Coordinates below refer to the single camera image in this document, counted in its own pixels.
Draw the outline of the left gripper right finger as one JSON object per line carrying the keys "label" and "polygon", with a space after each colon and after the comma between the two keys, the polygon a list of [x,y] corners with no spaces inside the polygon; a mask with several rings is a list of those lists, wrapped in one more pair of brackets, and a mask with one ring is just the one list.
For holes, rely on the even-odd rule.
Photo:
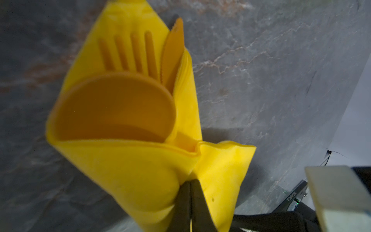
{"label": "left gripper right finger", "polygon": [[217,232],[199,180],[191,181],[191,222],[193,232]]}

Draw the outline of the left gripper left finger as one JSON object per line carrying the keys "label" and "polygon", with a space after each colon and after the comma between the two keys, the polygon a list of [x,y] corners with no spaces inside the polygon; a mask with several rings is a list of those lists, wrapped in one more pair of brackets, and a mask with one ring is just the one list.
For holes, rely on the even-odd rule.
{"label": "left gripper left finger", "polygon": [[191,224],[191,182],[185,182],[179,189],[174,214],[167,232],[190,232]]}

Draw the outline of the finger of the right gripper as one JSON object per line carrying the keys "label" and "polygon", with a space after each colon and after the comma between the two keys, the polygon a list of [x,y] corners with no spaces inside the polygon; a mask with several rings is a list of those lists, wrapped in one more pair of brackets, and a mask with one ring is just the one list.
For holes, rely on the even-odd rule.
{"label": "finger of the right gripper", "polygon": [[230,231],[245,232],[320,232],[320,226],[290,211],[261,215],[234,215]]}

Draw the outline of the yellow paper napkin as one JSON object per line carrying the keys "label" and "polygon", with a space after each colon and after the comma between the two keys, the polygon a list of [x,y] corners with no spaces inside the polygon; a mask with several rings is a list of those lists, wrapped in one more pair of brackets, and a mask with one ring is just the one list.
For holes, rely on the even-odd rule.
{"label": "yellow paper napkin", "polygon": [[[109,1],[65,76],[59,96],[93,75],[138,73],[133,64],[130,71],[121,69],[114,45],[115,35],[122,35],[128,44],[132,32],[141,37],[145,31],[152,32],[162,85],[161,57],[170,30],[146,1]],[[47,128],[46,139],[109,193],[143,231],[166,231],[180,187],[197,179],[217,231],[227,232],[256,147],[203,140],[192,59],[186,47],[171,96],[176,123],[162,143],[118,139],[56,142],[49,139]]]}

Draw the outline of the orange plastic spoon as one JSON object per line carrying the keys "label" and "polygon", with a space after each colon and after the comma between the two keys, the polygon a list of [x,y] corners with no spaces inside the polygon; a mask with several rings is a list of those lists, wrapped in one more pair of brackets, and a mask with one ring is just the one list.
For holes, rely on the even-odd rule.
{"label": "orange plastic spoon", "polygon": [[175,103],[158,81],[133,72],[109,72],[61,93],[47,121],[56,142],[139,140],[162,143],[176,123]]}

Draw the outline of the orange plastic fork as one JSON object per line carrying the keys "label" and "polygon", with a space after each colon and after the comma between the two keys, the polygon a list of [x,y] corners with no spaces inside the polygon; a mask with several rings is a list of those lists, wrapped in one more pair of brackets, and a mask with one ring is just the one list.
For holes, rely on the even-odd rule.
{"label": "orange plastic fork", "polygon": [[114,45],[122,70],[130,71],[130,65],[133,64],[136,72],[146,73],[152,79],[160,82],[151,31],[145,31],[142,37],[137,32],[132,32],[128,44],[125,43],[122,35],[117,34],[114,36]]}

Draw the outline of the orange plastic knife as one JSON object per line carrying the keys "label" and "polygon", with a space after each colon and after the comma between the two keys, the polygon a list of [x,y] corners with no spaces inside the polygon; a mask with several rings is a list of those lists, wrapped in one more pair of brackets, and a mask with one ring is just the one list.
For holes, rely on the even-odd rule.
{"label": "orange plastic knife", "polygon": [[184,24],[182,18],[178,17],[166,38],[161,57],[161,83],[170,94],[174,90],[184,49]]}

